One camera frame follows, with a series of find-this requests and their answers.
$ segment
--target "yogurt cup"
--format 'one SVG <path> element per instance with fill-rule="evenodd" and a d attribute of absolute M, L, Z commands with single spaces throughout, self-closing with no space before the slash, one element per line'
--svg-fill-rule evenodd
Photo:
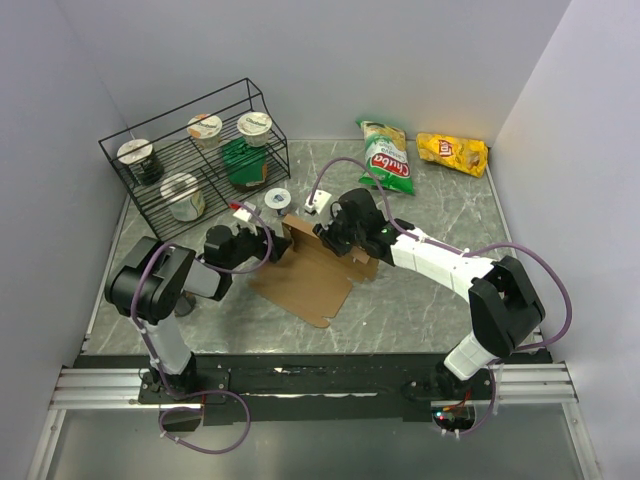
<path fill-rule="evenodd" d="M 188 173 L 176 173 L 166 178 L 160 187 L 160 195 L 176 220 L 191 222 L 204 212 L 205 201 L 198 180 Z"/>
<path fill-rule="evenodd" d="M 284 188 L 272 188 L 264 196 L 264 203 L 278 217 L 284 217 L 291 210 L 291 194 Z"/>
<path fill-rule="evenodd" d="M 164 168 L 153 151 L 153 145 L 148 140 L 130 140 L 118 149 L 117 155 L 118 161 L 127 166 L 140 185 L 153 185 L 164 173 Z"/>
<path fill-rule="evenodd" d="M 249 112 L 238 119 L 238 131 L 247 145 L 261 147 L 269 141 L 272 124 L 271 117 L 266 113 Z"/>
<path fill-rule="evenodd" d="M 205 149 L 218 146 L 220 143 L 220 130 L 222 130 L 222 120 L 215 115 L 209 117 L 206 113 L 193 117 L 189 120 L 189 126 L 187 127 L 187 133 L 191 135 L 200 148 Z"/>

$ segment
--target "cardboard piece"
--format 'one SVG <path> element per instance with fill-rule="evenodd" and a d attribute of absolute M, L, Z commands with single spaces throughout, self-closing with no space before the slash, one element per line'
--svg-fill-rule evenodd
<path fill-rule="evenodd" d="M 373 280 L 378 260 L 354 248 L 336 257 L 313 233 L 313 225 L 294 215 L 282 221 L 284 236 L 293 245 L 276 264 L 267 263 L 249 282 L 260 295 L 314 327 L 327 328 L 353 284 Z"/>

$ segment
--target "yellow chip bag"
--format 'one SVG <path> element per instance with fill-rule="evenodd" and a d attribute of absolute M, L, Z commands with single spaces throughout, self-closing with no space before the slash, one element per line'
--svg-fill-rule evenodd
<path fill-rule="evenodd" d="M 419 133 L 416 146 L 420 158 L 455 168 L 480 178 L 487 168 L 489 151 L 482 140 Z"/>

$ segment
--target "black wire rack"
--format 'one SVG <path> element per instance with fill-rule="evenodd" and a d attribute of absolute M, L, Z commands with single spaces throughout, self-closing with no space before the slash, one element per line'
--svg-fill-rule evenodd
<path fill-rule="evenodd" d="M 273 121 L 268 142 L 264 147 L 247 149 L 242 161 L 235 163 L 223 159 L 223 145 L 240 138 L 236 124 L 248 112 L 264 112 Z M 217 115 L 222 120 L 220 146 L 202 149 L 196 145 L 186 128 L 190 120 L 198 115 Z M 139 181 L 131 168 L 119 161 L 118 148 L 134 138 L 148 140 L 161 165 L 162 177 L 158 175 L 152 185 Z M 269 112 L 262 91 L 249 78 L 243 78 L 185 103 L 179 107 L 156 115 L 120 132 L 99 140 L 100 148 L 120 177 L 131 200 L 158 239 L 166 241 L 186 232 L 198 224 L 206 222 L 226 211 L 234 201 L 244 201 L 257 192 L 291 177 L 287 137 Z M 266 181 L 250 191 L 239 191 L 229 180 L 230 176 L 248 166 L 264 161 L 267 166 Z M 169 205 L 193 188 L 183 185 L 175 189 L 171 196 L 160 193 L 162 180 L 174 174 L 190 174 L 197 180 L 205 210 L 190 222 L 177 220 Z"/>

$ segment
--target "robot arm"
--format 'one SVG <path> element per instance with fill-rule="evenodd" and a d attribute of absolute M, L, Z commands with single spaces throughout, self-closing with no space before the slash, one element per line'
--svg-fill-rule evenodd
<path fill-rule="evenodd" d="M 173 247 L 155 264 L 145 282 L 138 301 L 137 316 L 157 352 L 151 357 L 152 388 L 160 387 L 157 363 L 176 391 L 196 390 L 196 359 L 184 343 L 174 308 L 183 291 L 219 301 L 232 284 L 230 273 L 219 273 L 211 267 L 233 270 L 251 257 L 264 258 L 267 252 L 266 233 L 257 228 L 248 212 L 239 210 L 234 214 L 239 229 L 233 234 L 227 226 L 218 225 L 207 232 L 204 253 L 188 248 Z M 291 241 L 277 237 L 270 231 L 273 240 L 269 260 L 277 262 Z M 143 237 L 118 268 L 114 269 L 105 284 L 105 298 L 118 309 L 121 315 L 131 316 L 134 292 L 151 256 L 163 242 Z"/>
<path fill-rule="evenodd" d="M 493 360 L 511 355 L 544 319 L 540 299 L 517 259 L 466 257 L 417 241 L 389 223 L 363 188 L 333 202 L 327 192 L 318 193 L 305 210 L 319 216 L 314 233 L 336 255 L 360 247 L 389 265 L 435 280 L 469 302 L 473 329 L 444 361 L 458 380 L 468 380 Z M 426 237 L 408 222 L 397 223 L 419 238 Z"/>

